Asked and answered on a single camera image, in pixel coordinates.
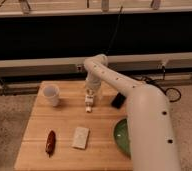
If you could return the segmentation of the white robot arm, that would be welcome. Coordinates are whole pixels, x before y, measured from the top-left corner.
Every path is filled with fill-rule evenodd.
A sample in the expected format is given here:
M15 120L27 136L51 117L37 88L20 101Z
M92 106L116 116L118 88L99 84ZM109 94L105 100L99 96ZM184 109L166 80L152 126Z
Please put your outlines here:
M126 97L133 171L181 171L168 97L156 86L108 68L104 54L84 60L86 87L96 91L104 81Z

